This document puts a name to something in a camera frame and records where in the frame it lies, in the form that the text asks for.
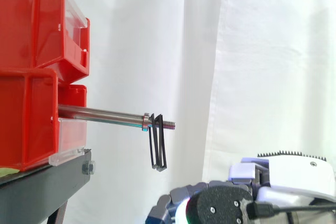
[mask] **red storage bin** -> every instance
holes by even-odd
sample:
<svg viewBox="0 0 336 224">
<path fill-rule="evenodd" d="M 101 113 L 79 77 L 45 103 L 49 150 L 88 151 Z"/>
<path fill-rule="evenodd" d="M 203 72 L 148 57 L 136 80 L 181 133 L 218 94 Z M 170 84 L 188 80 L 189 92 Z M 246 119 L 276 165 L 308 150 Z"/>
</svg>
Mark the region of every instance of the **red storage bin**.
<svg viewBox="0 0 336 224">
<path fill-rule="evenodd" d="M 51 69 L 0 68 L 0 91 L 0 167 L 6 168 L 27 170 L 47 163 L 62 141 L 58 100 L 67 105 L 86 105 L 86 87 L 58 86 Z"/>
<path fill-rule="evenodd" d="M 50 68 L 60 83 L 89 75 L 89 27 L 73 0 L 0 0 L 0 68 Z"/>
</svg>

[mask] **screw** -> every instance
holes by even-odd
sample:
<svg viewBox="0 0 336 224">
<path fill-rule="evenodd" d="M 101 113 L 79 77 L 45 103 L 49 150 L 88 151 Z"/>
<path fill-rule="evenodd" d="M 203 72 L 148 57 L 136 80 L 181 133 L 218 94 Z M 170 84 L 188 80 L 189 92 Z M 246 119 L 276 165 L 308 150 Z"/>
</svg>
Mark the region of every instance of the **screw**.
<svg viewBox="0 0 336 224">
<path fill-rule="evenodd" d="M 168 129 L 168 130 L 174 130 L 175 129 L 175 122 L 170 122 L 170 121 L 163 121 L 163 128 Z"/>
<path fill-rule="evenodd" d="M 95 161 L 86 161 L 82 166 L 82 172 L 86 175 L 93 175 L 96 171 L 96 163 Z"/>
</svg>

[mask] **black cable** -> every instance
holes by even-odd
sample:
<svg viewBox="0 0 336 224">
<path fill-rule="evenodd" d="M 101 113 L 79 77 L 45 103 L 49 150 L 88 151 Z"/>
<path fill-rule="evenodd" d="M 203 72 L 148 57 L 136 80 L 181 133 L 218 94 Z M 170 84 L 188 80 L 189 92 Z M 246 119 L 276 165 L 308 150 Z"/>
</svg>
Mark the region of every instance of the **black cable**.
<svg viewBox="0 0 336 224">
<path fill-rule="evenodd" d="M 328 211 L 335 210 L 336 204 L 320 205 L 320 206 L 304 206 L 304 207 L 281 207 L 274 208 L 274 212 L 297 212 L 297 211 Z"/>
<path fill-rule="evenodd" d="M 267 202 L 252 202 L 246 206 L 248 218 L 251 220 L 259 218 L 269 218 L 281 212 L 297 211 L 329 211 L 335 210 L 336 204 L 319 205 L 319 206 L 302 206 L 302 207 L 278 207 Z"/>
</svg>

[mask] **metal rod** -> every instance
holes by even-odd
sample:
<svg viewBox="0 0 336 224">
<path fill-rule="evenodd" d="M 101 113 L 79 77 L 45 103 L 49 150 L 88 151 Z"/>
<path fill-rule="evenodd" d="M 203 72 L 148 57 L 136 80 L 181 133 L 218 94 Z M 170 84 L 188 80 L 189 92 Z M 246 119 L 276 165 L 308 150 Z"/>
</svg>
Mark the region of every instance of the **metal rod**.
<svg viewBox="0 0 336 224">
<path fill-rule="evenodd" d="M 72 105 L 58 105 L 58 115 L 61 118 L 81 119 L 87 121 L 113 123 L 132 127 L 141 127 L 143 131 L 147 131 L 148 127 L 153 127 L 149 114 L 134 115 L 106 110 L 96 110 Z M 164 121 L 164 129 L 175 129 L 175 123 Z"/>
</svg>

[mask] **white robot part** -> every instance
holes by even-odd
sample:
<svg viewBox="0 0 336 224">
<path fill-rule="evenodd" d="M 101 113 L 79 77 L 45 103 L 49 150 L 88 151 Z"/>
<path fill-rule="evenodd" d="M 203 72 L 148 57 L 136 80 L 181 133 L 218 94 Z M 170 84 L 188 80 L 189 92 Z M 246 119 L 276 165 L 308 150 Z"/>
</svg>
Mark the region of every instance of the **white robot part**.
<svg viewBox="0 0 336 224">
<path fill-rule="evenodd" d="M 336 202 L 334 171 L 326 161 L 291 155 L 268 160 L 271 188 Z"/>
<path fill-rule="evenodd" d="M 258 190 L 257 201 L 275 204 L 279 207 L 307 206 L 314 198 L 303 195 L 277 191 L 271 187 L 263 186 Z"/>
</svg>

